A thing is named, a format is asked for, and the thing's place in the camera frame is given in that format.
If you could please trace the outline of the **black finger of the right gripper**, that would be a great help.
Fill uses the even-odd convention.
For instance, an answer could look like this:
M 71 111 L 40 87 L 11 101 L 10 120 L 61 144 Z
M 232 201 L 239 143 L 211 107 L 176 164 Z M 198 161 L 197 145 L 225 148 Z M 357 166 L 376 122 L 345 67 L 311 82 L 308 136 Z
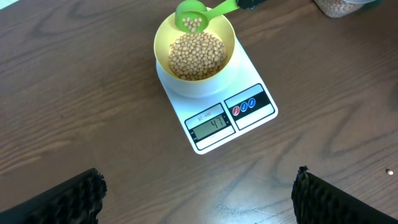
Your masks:
M 267 0 L 236 0 L 236 4 L 241 9 L 254 9 L 256 6 L 265 1 Z

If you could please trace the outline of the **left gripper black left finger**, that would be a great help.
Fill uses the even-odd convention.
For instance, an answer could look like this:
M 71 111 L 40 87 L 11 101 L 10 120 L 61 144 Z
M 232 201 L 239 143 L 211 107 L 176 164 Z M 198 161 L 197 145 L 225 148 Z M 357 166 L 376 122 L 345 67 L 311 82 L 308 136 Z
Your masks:
M 1 223 L 97 224 L 106 192 L 104 176 L 88 169 L 1 212 Z

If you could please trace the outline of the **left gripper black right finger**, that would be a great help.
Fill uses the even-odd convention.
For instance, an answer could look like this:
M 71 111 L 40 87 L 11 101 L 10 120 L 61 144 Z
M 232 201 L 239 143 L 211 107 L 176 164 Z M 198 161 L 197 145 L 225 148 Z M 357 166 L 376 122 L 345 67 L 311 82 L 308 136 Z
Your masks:
M 299 167 L 291 199 L 298 224 L 397 224 L 376 210 Z

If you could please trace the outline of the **green plastic measuring scoop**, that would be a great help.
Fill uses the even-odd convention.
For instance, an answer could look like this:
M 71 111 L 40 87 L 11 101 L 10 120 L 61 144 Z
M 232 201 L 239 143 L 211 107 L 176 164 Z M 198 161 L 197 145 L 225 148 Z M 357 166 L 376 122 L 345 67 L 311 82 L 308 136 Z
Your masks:
M 182 32 L 201 33 L 209 26 L 212 19 L 237 9 L 239 6 L 234 0 L 223 1 L 213 9 L 207 9 L 197 0 L 186 0 L 177 6 L 174 23 Z

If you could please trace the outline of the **yellow plastic bowl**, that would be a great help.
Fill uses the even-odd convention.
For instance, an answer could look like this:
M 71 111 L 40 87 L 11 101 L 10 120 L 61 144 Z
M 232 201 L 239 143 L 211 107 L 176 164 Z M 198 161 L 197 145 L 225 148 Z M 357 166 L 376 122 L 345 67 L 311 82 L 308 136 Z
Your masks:
M 195 33 L 177 29 L 175 14 L 159 26 L 154 39 L 157 62 L 172 78 L 195 82 L 211 78 L 229 65 L 237 46 L 236 34 L 225 16 L 213 19 L 199 32 L 199 19 L 183 21 L 183 26 Z

